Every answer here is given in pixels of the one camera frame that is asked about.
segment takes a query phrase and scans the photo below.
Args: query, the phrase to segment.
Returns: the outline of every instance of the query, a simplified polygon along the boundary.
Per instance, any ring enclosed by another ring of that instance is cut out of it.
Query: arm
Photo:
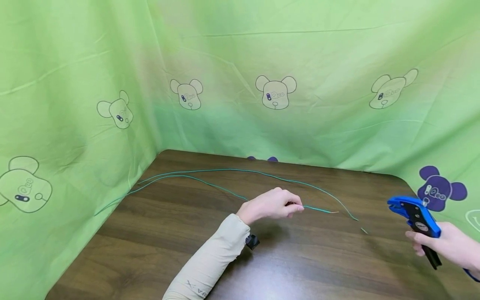
[[[281,188],[244,203],[191,257],[168,287],[163,300],[202,300],[245,246],[250,224],[258,219],[292,217],[303,211],[300,197]]]
[[[240,254],[249,234],[248,225],[237,215],[229,215],[173,279],[163,300],[204,299]]]
[[[425,245],[462,267],[472,279],[480,282],[480,243],[468,237],[451,223],[438,222],[437,225],[442,230],[438,239],[429,238],[413,231],[406,232],[406,236],[413,241],[413,249],[417,255],[425,255],[421,247]]]

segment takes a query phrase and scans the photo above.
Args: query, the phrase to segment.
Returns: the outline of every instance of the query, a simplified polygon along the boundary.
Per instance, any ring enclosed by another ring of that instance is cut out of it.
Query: green wire
[[[150,177],[150,178],[147,178],[147,179],[139,182],[138,184],[142,184],[142,183],[144,183],[145,181],[149,181],[150,179],[153,179],[153,178],[156,178],[156,177],[161,177],[161,176],[170,175],[170,174],[197,173],[197,172],[216,172],[216,171],[241,171],[241,172],[257,173],[257,174],[262,174],[262,175],[265,175],[265,176],[268,176],[268,177],[272,177],[272,178],[275,178],[275,179],[278,179],[278,180],[281,180],[281,181],[293,182],[293,183],[299,183],[299,184],[307,185],[307,186],[312,187],[312,188],[314,188],[314,189],[317,189],[317,190],[319,190],[319,191],[321,191],[321,192],[324,192],[325,194],[327,194],[327,195],[329,195],[330,197],[334,198],[338,203],[340,203],[340,205],[342,205],[342,207],[346,210],[346,212],[348,213],[348,215],[349,215],[352,219],[354,219],[355,221],[358,221],[358,219],[355,218],[355,217],[352,215],[352,213],[345,207],[345,205],[343,205],[343,203],[342,203],[338,198],[336,198],[335,196],[333,196],[333,195],[330,194],[329,192],[322,190],[321,188],[318,188],[318,187],[316,187],[316,186],[314,186],[314,185],[311,185],[311,184],[308,184],[308,183],[305,183],[305,182],[296,181],[296,180],[288,180],[288,179],[284,179],[284,178],[277,177],[277,176],[274,176],[274,175],[270,175],[270,174],[267,174],[267,173],[263,173],[263,172],[259,172],[259,171],[254,171],[254,170],[243,170],[243,169],[227,168],[227,169],[211,169],[211,170],[196,170],[196,171],[177,171],[177,172],[170,172],[170,173],[158,174],[158,175],[152,176],[152,177]]]
[[[206,181],[203,181],[203,180],[201,180],[201,179],[198,179],[198,178],[195,178],[195,177],[192,177],[192,176],[188,176],[188,175],[169,175],[169,176],[164,176],[164,177],[157,178],[157,179],[155,179],[155,180],[147,183],[147,184],[144,185],[143,187],[138,188],[138,189],[136,189],[136,190],[134,190],[134,191],[131,191],[130,193],[126,194],[126,195],[123,196],[123,197],[120,197],[120,198],[117,198],[117,199],[113,200],[113,201],[110,202],[107,206],[105,206],[105,207],[102,208],[99,212],[97,212],[97,213],[95,214],[95,216],[97,216],[98,214],[100,214],[101,212],[103,212],[104,210],[106,210],[107,208],[109,208],[110,206],[116,204],[117,201],[125,198],[126,196],[128,196],[128,195],[130,195],[130,194],[133,194],[133,193],[135,193],[135,192],[138,192],[139,190],[146,188],[147,186],[149,186],[150,184],[152,184],[152,183],[154,183],[154,182],[156,182],[156,181],[159,181],[159,180],[165,179],[165,178],[171,178],[171,177],[185,177],[185,178],[195,179],[195,180],[198,180],[198,181],[200,181],[200,182],[202,182],[202,183],[204,183],[204,184],[206,184],[206,185],[209,185],[209,186],[212,186],[212,187],[214,187],[214,188],[218,188],[218,189],[224,190],[224,191],[226,191],[226,192],[231,193],[232,195],[234,195],[234,196],[236,196],[236,197],[239,197],[239,198],[241,198],[241,199],[243,199],[243,200],[245,200],[245,201],[248,201],[247,198],[245,198],[245,197],[243,197],[243,196],[240,196],[240,195],[237,195],[237,194],[235,194],[235,193],[232,192],[232,191],[229,191],[229,190],[224,189],[224,188],[222,188],[222,187],[220,187],[220,186],[218,186],[218,185],[214,185],[214,184],[208,183],[208,182],[206,182]],[[316,208],[316,207],[313,207],[313,206],[304,205],[303,207],[307,207],[307,208],[313,209],[313,210],[318,210],[318,211],[321,211],[321,212],[324,212],[324,213],[328,213],[328,214],[333,214],[333,212],[330,212],[330,211],[324,210],[324,209],[320,209],[320,208]]]
[[[259,172],[259,171],[254,171],[254,170],[243,170],[243,169],[234,169],[234,168],[226,168],[226,169],[209,169],[209,170],[194,170],[194,171],[177,171],[177,172],[169,172],[169,173],[164,173],[164,174],[158,174],[158,175],[155,175],[155,176],[152,176],[152,177],[149,177],[139,183],[137,183],[137,185],[140,185],[146,181],[149,181],[153,178],[155,178],[155,180],[147,183],[146,185],[142,186],[141,188],[138,188],[134,191],[131,191],[129,192],[128,194],[124,195],[123,197],[120,197],[120,198],[117,198],[115,200],[113,200],[112,202],[110,202],[107,206],[103,207],[100,211],[98,211],[94,216],[97,216],[98,214],[100,214],[101,212],[103,212],[104,210],[106,210],[107,208],[109,208],[110,206],[112,205],[115,205],[116,202],[122,200],[123,198],[125,198],[126,196],[130,195],[130,194],[133,194],[135,192],[138,192],[139,190],[141,189],[144,189],[146,188],[147,186],[149,186],[150,184],[156,182],[156,181],[159,181],[159,180],[162,180],[162,179],[165,179],[165,178],[172,178],[172,177],[185,177],[185,178],[191,178],[191,179],[195,179],[195,180],[198,180],[200,182],[203,182],[204,184],[206,185],[209,185],[211,187],[214,187],[214,188],[218,188],[218,189],[221,189],[221,190],[224,190],[226,192],[229,192],[231,193],[232,195],[236,196],[236,197],[239,197],[245,201],[248,201],[247,198],[243,197],[243,196],[240,196],[240,195],[237,195],[235,194],[234,192],[232,191],[229,191],[227,189],[224,189],[222,187],[219,187],[217,185],[214,185],[214,184],[211,184],[211,183],[208,183],[206,181],[203,181],[201,179],[198,179],[198,178],[195,178],[195,177],[192,177],[192,176],[188,176],[188,175],[172,175],[172,174],[184,174],[184,173],[198,173],[198,172],[216,172],[216,171],[241,171],[241,172],[250,172],[250,173],[257,173],[257,174],[262,174],[262,175],[265,175],[265,176],[268,176],[268,177],[272,177],[272,178],[275,178],[275,179],[278,179],[278,180],[281,180],[281,181],[285,181],[285,182],[293,182],[293,183],[299,183],[299,184],[303,184],[303,185],[306,185],[306,186],[309,186],[309,187],[312,187],[314,189],[317,189],[327,195],[329,195],[330,197],[334,198],[338,203],[340,203],[340,205],[342,205],[342,207],[346,210],[346,212],[348,213],[348,215],[354,219],[355,221],[358,221],[357,218],[355,218],[353,216],[353,214],[347,209],[347,207],[345,205],[343,205],[343,203],[338,199],[336,198],[335,196],[333,196],[332,194],[330,194],[329,192],[327,191],[324,191],[322,190],[321,188],[318,188],[314,185],[311,185],[311,184],[308,184],[308,183],[305,183],[305,182],[301,182],[301,181],[296,181],[296,180],[288,180],[288,179],[284,179],[284,178],[281,178],[281,177],[277,177],[277,176],[274,176],[274,175],[270,175],[270,174],[267,174],[267,173],[263,173],[263,172]],[[323,209],[320,209],[320,208],[316,208],[316,207],[313,207],[313,206],[309,206],[309,205],[304,205],[303,207],[306,207],[306,208],[309,208],[309,209],[312,209],[312,210],[316,210],[316,211],[321,211],[321,212],[324,212],[324,213],[328,213],[328,214],[334,214],[335,212],[331,212],[331,211],[328,211],[328,210],[323,210]]]

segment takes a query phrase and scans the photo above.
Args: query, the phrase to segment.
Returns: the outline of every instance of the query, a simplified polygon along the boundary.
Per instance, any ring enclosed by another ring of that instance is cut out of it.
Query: blue wire stripper
[[[428,209],[422,205],[420,199],[411,197],[393,197],[387,201],[388,208],[396,214],[404,216],[407,224],[413,231],[422,233],[431,238],[439,238],[442,231],[435,223]],[[432,267],[436,270],[442,265],[437,252],[427,246],[422,246],[425,256],[428,258]]]

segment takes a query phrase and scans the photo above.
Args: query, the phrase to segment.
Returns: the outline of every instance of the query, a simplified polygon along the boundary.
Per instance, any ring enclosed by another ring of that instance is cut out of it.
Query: wooden table
[[[217,300],[480,299],[480,288],[446,260],[433,271],[405,238],[405,220],[386,200],[412,195],[393,176],[241,158],[165,151],[143,179],[172,171],[241,168],[321,187],[238,171],[192,174],[252,199],[280,186],[305,205],[288,220],[252,226],[260,239],[231,263],[209,295]],[[159,300],[177,272],[242,203],[227,192],[187,178],[158,181],[128,196],[52,288],[48,300]],[[360,230],[365,228],[369,235]]]

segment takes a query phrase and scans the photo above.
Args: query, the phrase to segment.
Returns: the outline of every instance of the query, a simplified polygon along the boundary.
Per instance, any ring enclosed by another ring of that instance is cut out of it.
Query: green curtain
[[[1,2],[1,298],[44,298],[164,149],[399,176],[480,240],[479,9]]]

